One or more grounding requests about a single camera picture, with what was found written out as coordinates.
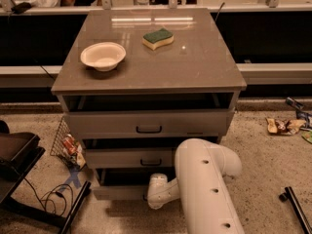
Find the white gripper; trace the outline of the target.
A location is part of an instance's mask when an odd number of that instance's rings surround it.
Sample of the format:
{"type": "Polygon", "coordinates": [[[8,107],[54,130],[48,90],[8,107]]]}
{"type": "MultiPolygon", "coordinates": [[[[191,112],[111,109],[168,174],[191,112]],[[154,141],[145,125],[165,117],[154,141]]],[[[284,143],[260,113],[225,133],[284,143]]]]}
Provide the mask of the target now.
{"type": "Polygon", "coordinates": [[[168,202],[168,178],[163,174],[153,174],[147,190],[147,203],[153,210],[158,210],[168,202]]]}

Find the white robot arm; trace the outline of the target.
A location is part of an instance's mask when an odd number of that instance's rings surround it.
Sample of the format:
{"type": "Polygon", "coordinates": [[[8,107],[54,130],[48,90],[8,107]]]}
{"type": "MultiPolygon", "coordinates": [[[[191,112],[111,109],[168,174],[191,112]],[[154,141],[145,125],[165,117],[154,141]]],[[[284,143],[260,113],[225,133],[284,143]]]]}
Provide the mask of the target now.
{"type": "Polygon", "coordinates": [[[245,234],[223,180],[241,171],[241,160],[233,150],[203,139],[187,139],[175,152],[175,178],[150,177],[148,205],[160,209],[180,200],[188,234],[245,234]]]}

